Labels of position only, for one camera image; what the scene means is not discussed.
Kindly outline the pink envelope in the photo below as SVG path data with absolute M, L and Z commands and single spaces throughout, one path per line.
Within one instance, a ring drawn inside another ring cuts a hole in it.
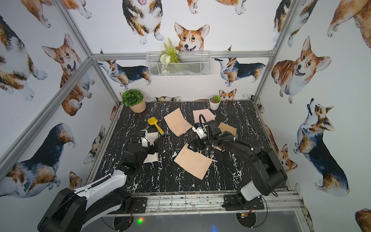
M 193 117 L 194 117 L 194 123 L 199 123 L 199 116 L 203 115 L 206 119 L 206 122 L 209 122 L 211 120 L 215 120 L 216 115 L 214 115 L 209 109 L 202 109 L 202 110 L 194 110 L 193 111 Z

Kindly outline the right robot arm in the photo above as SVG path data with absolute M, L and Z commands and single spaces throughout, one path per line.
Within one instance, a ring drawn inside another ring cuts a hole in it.
M 202 114 L 196 125 L 198 128 L 195 131 L 199 138 L 190 142 L 190 150 L 196 152 L 206 148 L 219 148 L 222 152 L 235 155 L 247 165 L 251 180 L 237 191 L 240 197 L 250 202 L 263 195 L 278 196 L 275 190 L 288 177 L 273 149 L 261 149 L 238 139 L 232 133 L 222 131 L 214 120 L 207 121 Z

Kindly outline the white envelope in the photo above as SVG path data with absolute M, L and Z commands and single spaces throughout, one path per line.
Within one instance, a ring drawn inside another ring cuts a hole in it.
M 142 145 L 144 148 L 148 148 L 147 158 L 144 163 L 153 163 L 158 161 L 158 151 L 159 151 L 159 133 L 146 131 L 146 136 L 142 138 Z

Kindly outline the pink lined letter paper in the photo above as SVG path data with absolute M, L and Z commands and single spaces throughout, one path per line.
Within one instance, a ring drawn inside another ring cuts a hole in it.
M 183 117 L 180 108 L 165 116 L 164 119 L 170 130 L 178 137 L 192 128 L 192 125 Z

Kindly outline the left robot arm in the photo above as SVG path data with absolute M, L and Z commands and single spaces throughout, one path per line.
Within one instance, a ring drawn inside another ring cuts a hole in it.
M 118 166 L 85 186 L 61 190 L 37 226 L 40 232 L 79 232 L 96 219 L 124 208 L 132 211 L 127 185 L 134 182 L 148 155 L 159 150 L 158 133 L 135 134 L 124 143 Z

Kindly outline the brown kraft envelope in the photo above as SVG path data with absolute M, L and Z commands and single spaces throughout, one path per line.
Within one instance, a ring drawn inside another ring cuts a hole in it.
M 225 123 L 220 123 L 213 131 L 211 131 L 211 146 L 219 151 L 226 150 L 226 142 L 235 142 L 237 129 Z

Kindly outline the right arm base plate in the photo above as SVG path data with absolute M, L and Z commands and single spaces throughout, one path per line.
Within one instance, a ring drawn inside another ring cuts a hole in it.
M 263 210 L 265 209 L 264 203 L 261 198 L 255 198 L 251 201 L 245 200 L 239 194 L 224 195 L 222 207 L 226 211 L 239 211 L 239 210 Z

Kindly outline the cream letter paper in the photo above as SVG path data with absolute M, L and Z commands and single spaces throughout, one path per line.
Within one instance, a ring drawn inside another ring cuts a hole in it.
M 212 159 L 203 154 L 188 149 L 188 143 L 184 145 L 174 160 L 184 170 L 200 180 L 203 180 L 212 161 Z

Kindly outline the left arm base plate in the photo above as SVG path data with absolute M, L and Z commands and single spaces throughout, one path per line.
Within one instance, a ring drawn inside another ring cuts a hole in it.
M 146 211 L 147 205 L 146 197 L 134 197 L 125 200 L 121 207 L 117 211 L 113 211 L 110 214 L 141 214 Z

